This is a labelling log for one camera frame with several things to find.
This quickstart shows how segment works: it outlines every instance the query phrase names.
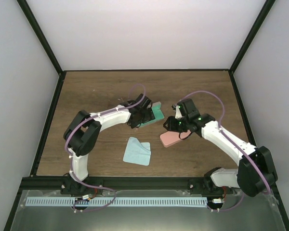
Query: wooden tabletop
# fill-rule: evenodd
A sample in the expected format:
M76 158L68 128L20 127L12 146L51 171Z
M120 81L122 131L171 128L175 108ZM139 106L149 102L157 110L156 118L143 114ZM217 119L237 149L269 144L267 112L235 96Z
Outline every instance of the wooden tabletop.
M63 175L69 171L68 154L64 151L63 133L78 111L100 112L126 101L135 83L146 87L146 95L162 103L163 121L131 129L120 124L100 133L94 150L89 154L90 176L160 176L202 177L214 167L235 168L230 157L209 141L193 134L185 141L165 148L159 136L166 132L163 123L174 115L171 105L196 90L208 90L218 95L226 109L222 125L247 141L242 117L230 82L223 71L96 71L68 72L38 168L38 175ZM137 87L132 99L143 92ZM216 119L222 107L212 96L199 93L191 97L200 110ZM150 142L149 166L123 162L129 137Z

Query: black frame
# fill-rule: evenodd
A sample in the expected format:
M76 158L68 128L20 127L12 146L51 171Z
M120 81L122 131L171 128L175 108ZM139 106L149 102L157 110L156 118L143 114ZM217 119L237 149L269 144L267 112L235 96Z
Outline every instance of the black frame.
M64 83L64 79L66 77L66 72L63 71L60 67L49 43L47 42L37 20L35 19L34 14L32 13L30 6L28 5L26 0L17 0L19 6L23 10L26 18L28 19L32 29L36 33L39 41L41 42L45 52L47 53L50 61L52 62L54 68L56 69L59 78L57 82L57 86L55 89L55 93L53 95L53 100L47 115L47 119L45 122L45 126L42 132L42 136L39 142L39 146L37 149L37 153L34 159L34 163L30 172L30 177L24 177L21 181L19 190L17 192L13 207L11 209L10 215L8 217L5 231L8 231L12 227L13 219L16 213L16 209L18 207L18 203L21 197L21 193L23 190L61 190L61 185L64 180L64 177L57 177L57 176L37 176L37 170L39 167L39 162L41 159L41 155L43 153L43 149L45 146L45 142L48 136L48 132L52 123L53 115L57 106L57 102L59 100L59 96L61 93L61 89ZM249 139L249 142L256 145L254 136L252 134L250 124L236 86L236 81L234 78L234 72L237 69L238 65L240 64L241 60L243 59L246 51L248 50L250 44L252 43L254 37L256 36L259 28L261 27L262 23L264 22L266 16L268 15L270 9L272 8L275 0L266 0L264 3L257 19L255 20L250 32L248 33L239 53L237 54L233 64L231 65L230 69L188 69L188 70L181 70L181 69L159 69L159 70L117 70L117 71L228 71L231 83L233 85L233 89L235 92L236 100L240 109L240 113L243 119L243 123L245 126L245 130ZM94 71L115 71L115 70L94 70ZM191 194L201 194L205 197L215 197L221 196L223 191L216 191L216 192L209 192L203 187L203 178L197 177L163 177L163 178L156 178L156 177L89 177L90 181L93 184L113 188L115 190L189 190ZM282 200L280 198L278 188L276 184L272 186L272 190L276 199L279 201L279 211L282 215L284 225L286 230L289 231L289 219L286 214L285 208L283 206Z

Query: white wall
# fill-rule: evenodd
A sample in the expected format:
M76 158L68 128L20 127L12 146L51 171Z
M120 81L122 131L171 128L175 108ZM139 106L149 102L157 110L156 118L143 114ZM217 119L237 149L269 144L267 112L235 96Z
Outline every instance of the white wall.
M17 2L0 1L0 231L29 175L57 80Z
M276 1L235 78L256 142L272 152L289 217L289 0Z
M28 0L64 70L230 68L264 0Z

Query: white vented strip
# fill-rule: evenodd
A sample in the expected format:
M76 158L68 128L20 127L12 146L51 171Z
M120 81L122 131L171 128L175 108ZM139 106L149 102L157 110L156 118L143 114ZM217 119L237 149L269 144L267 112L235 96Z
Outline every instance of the white vented strip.
M77 206L100 207L112 198L96 197ZM28 197L26 206L73 206L75 197ZM111 207L206 207L206 197L117 197Z

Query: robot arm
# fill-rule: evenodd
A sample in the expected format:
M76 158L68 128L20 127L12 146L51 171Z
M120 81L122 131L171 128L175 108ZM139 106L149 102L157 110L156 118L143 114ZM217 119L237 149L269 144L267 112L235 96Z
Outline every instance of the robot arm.
M72 167L76 177L83 181L88 176L88 156L95 146L97 137L101 131L110 128L117 124L127 123L131 128L139 126L141 123L146 123L155 119L150 105L152 101L145 97L136 107L127 109L127 106L134 104L142 98L142 94L135 101L128 101L118 105L116 111L106 113L87 113L80 111L64 133L64 139L67 140L75 127L83 120L97 116L95 119L84 124L85 131L78 129L69 142L69 151L73 154ZM76 181L73 174L70 174L73 180Z
M185 99L173 106L175 116L168 117L164 127L168 131L191 132L214 143L238 165L238 169L215 168L205 174L209 187L241 188L249 196L255 196L265 189L258 173L244 155L220 132L223 132L255 162L270 185L277 181L277 174L270 151L265 147L257 148L236 137L225 128L219 128L218 122L209 114L200 114L191 99Z

